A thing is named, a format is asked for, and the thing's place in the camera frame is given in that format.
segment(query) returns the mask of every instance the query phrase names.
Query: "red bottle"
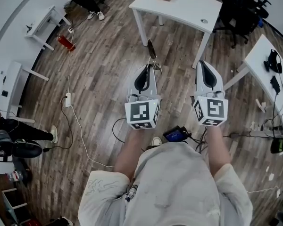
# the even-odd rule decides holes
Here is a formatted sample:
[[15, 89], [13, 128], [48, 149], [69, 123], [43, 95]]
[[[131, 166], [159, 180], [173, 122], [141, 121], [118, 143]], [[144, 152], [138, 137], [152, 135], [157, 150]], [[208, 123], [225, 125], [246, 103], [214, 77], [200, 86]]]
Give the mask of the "red bottle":
[[73, 51], [75, 46], [64, 35], [58, 36], [58, 41], [64, 45], [69, 51]]

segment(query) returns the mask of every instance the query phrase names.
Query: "person's leg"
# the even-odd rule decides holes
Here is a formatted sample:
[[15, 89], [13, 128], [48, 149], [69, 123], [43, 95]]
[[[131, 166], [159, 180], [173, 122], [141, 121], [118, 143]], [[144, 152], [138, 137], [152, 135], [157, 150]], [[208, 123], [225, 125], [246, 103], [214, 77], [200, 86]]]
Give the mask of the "person's leg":
[[53, 141], [54, 135], [14, 119], [6, 119], [4, 124], [5, 131], [9, 134], [12, 140], [29, 139], [29, 140], [48, 140]]

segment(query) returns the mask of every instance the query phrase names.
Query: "power strip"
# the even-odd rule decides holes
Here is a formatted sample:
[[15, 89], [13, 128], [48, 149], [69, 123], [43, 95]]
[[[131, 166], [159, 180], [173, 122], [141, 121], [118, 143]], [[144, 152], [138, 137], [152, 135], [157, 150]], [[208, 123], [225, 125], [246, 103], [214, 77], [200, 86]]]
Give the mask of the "power strip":
[[66, 93], [65, 107], [70, 107], [70, 106], [71, 106], [71, 94]]

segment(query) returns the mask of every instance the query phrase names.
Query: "shoe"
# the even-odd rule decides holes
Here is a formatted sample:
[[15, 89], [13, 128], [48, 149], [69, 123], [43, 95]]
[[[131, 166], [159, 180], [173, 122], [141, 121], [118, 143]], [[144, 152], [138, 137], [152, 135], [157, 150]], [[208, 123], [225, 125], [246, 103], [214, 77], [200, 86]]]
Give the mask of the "shoe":
[[99, 16], [99, 20], [103, 20], [105, 18], [102, 12], [98, 12], [96, 15]]
[[58, 142], [58, 130], [57, 130], [57, 128], [56, 128], [55, 125], [52, 125], [52, 126], [51, 126], [50, 133], [53, 135], [53, 140], [52, 140], [52, 142], [53, 142], [53, 143], [57, 143], [57, 142]]
[[152, 146], [159, 146], [162, 145], [162, 141], [159, 137], [154, 137], [152, 140]]
[[89, 12], [89, 15], [88, 15], [88, 17], [87, 17], [87, 20], [92, 19], [94, 15], [95, 15], [95, 12]]

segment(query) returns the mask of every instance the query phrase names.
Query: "white cable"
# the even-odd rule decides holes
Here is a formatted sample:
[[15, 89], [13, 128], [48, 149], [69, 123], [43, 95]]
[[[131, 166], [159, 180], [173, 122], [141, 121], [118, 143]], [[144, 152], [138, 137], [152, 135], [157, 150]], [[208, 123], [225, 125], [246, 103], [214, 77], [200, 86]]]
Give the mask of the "white cable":
[[278, 186], [275, 186], [275, 187], [269, 188], [269, 189], [263, 189], [263, 190], [251, 191], [251, 192], [247, 191], [247, 192], [248, 192], [249, 194], [251, 194], [251, 193], [259, 193], [259, 192], [264, 192], [264, 191], [268, 191], [268, 190], [274, 190], [275, 188], [277, 188], [277, 189], [279, 190], [279, 187], [278, 187]]
[[112, 167], [114, 167], [114, 166], [106, 166], [106, 165], [104, 165], [104, 164], [102, 164], [102, 163], [100, 163], [100, 162], [98, 162], [98, 161], [95, 161], [95, 160], [93, 160], [93, 159], [90, 158], [90, 156], [88, 155], [87, 147], [86, 147], [85, 142], [84, 142], [84, 139], [83, 139], [82, 126], [81, 126], [81, 124], [80, 124], [80, 122], [79, 122], [79, 120], [78, 120], [78, 118], [77, 118], [77, 116], [76, 116], [76, 114], [75, 114], [75, 110], [74, 110], [73, 106], [72, 106], [72, 105], [70, 105], [70, 106], [71, 106], [72, 111], [73, 111], [73, 113], [74, 113], [74, 116], [75, 116], [75, 118], [76, 118], [76, 122], [77, 122], [77, 123], [79, 124], [79, 126], [80, 126], [82, 142], [83, 142], [83, 145], [84, 145], [84, 147], [85, 147], [86, 154], [87, 154], [87, 157], [89, 158], [89, 160], [91, 160], [91, 161], [93, 161], [93, 162], [95, 162], [95, 163], [97, 163], [97, 164], [99, 164], [99, 165], [102, 165], [102, 166], [104, 166], [104, 167], [106, 167], [106, 168], [112, 168]]
[[[75, 31], [72, 32], [71, 43], [72, 43], [72, 39], [74, 38], [74, 33], [75, 33]], [[69, 91], [70, 91], [70, 51], [69, 51], [69, 53], [68, 53], [68, 93], [69, 93]], [[79, 127], [80, 127], [80, 130], [81, 130], [81, 139], [82, 139], [83, 145], [84, 145], [84, 147], [85, 147], [85, 150], [86, 150], [86, 154], [87, 154], [88, 159], [91, 160], [92, 162], [95, 162], [95, 163], [97, 163], [97, 164], [99, 164], [99, 165], [102, 165], [102, 166], [104, 166], [104, 167], [106, 167], [106, 168], [112, 168], [112, 167], [114, 167], [114, 166], [106, 166], [106, 165], [104, 165], [104, 164], [102, 164], [102, 163], [100, 163], [100, 162], [98, 162], [98, 161], [95, 161], [95, 160], [93, 160], [93, 159], [90, 158], [90, 156], [88, 155], [87, 147], [86, 147], [85, 142], [84, 142], [84, 139], [83, 139], [83, 129], [82, 129], [82, 126], [81, 126], [81, 124], [80, 124], [80, 122], [79, 122], [79, 120], [78, 120], [78, 118], [77, 118], [77, 116], [76, 116], [76, 114], [75, 114], [75, 110], [74, 110], [73, 106], [72, 106], [72, 105], [70, 105], [70, 106], [71, 106], [72, 111], [73, 111], [73, 113], [74, 113], [76, 122], [78, 123], [78, 125], [79, 125]]]

